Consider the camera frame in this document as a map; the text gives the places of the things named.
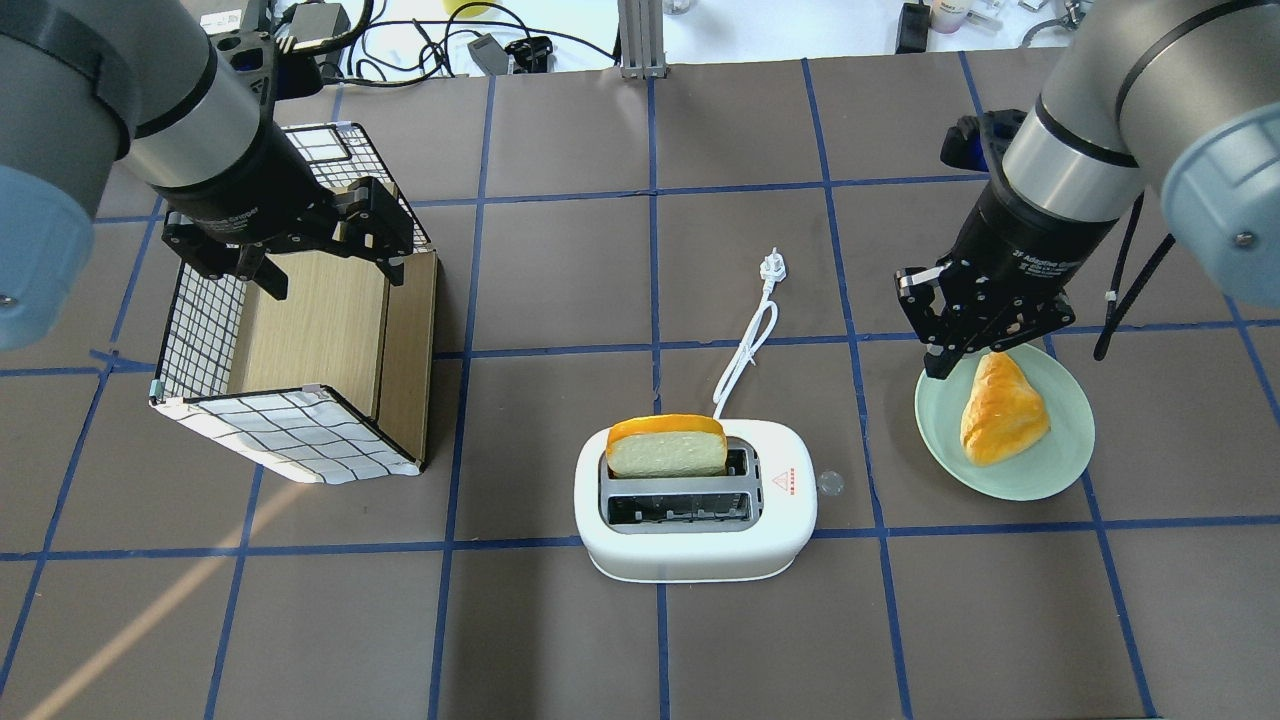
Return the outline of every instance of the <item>yellow object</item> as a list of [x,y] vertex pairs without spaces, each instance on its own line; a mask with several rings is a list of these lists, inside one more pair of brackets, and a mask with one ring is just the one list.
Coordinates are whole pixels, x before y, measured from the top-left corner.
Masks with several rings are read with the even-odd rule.
[[618,478],[723,475],[728,441],[705,415],[649,415],[609,428],[604,456]]
[[978,361],[969,404],[960,418],[960,442],[978,466],[1009,460],[1048,433],[1044,398],[1004,352]]
[[[458,8],[461,8],[462,5],[466,5],[471,0],[440,0],[440,4],[444,5],[444,12],[448,13],[449,15],[452,15],[453,13],[457,12]],[[488,9],[489,8],[486,8],[485,5],[476,5],[475,8],[467,8],[466,10],[462,10],[461,13],[458,13],[458,17],[460,18],[474,18],[476,15],[484,14],[484,12],[488,10]]]

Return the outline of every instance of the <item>black adapter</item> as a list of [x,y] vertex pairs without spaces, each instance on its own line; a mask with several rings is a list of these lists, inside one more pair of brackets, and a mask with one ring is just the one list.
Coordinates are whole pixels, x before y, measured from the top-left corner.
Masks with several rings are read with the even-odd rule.
[[929,44],[929,6],[919,3],[902,5],[897,18],[897,49],[895,55],[924,53]]

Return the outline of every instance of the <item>wooden board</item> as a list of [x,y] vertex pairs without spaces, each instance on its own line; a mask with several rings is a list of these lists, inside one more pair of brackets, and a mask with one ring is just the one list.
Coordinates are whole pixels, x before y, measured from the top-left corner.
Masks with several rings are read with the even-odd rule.
[[404,260],[404,284],[392,286],[383,342],[378,427],[417,460],[426,457],[426,406],[435,329],[435,252]]
[[376,416],[387,278],[372,263],[324,252],[271,260],[289,275],[289,295],[247,288],[229,392],[325,384]]

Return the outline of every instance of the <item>plate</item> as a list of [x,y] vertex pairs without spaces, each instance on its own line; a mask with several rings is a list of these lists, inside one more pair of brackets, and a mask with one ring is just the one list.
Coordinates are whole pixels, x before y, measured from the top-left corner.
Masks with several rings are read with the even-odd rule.
[[961,483],[1001,500],[1042,500],[1071,487],[1093,455],[1093,410],[1071,373],[1030,345],[1014,347],[1009,356],[1044,397],[1048,433],[1028,450],[986,468],[965,456],[960,418],[982,355],[986,352],[961,360],[945,380],[920,373],[915,383],[915,424],[929,452]]

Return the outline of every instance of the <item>bottle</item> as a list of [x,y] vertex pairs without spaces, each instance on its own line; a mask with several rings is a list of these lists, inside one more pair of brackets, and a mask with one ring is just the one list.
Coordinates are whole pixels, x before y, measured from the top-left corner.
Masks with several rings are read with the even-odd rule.
[[937,32],[950,35],[964,24],[973,8],[973,0],[933,0],[933,9],[929,10],[929,27]]

